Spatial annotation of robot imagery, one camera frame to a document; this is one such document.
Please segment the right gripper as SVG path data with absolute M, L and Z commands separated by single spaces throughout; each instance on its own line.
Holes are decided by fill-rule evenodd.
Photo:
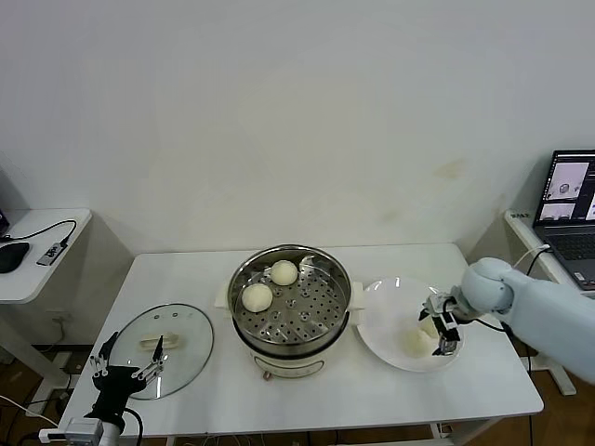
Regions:
M 468 324 L 468 314 L 461 308 L 454 299 L 447 299 L 443 304 L 443 313 L 449 314 L 450 318 L 457 325 Z M 418 316 L 418 321 L 422 322 L 431 316 L 427 308 L 423 308 Z M 454 355 L 458 344 L 461 342 L 461 333 L 458 327 L 442 328 L 438 330 L 438 346 L 434 350 L 435 356 Z

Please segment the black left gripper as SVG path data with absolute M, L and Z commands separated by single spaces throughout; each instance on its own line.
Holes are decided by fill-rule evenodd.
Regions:
M 122 421 L 124 408 L 129 397 L 139 392 L 139 381 L 151 382 L 163 371 L 164 337 L 161 335 L 156 343 L 150 363 L 142 369 L 131 366 L 109 365 L 112 348 L 117 340 L 118 332 L 114 332 L 99 349 L 89 357 L 94 371 L 92 382 L 99 395 L 86 414 L 86 418 L 101 421 Z

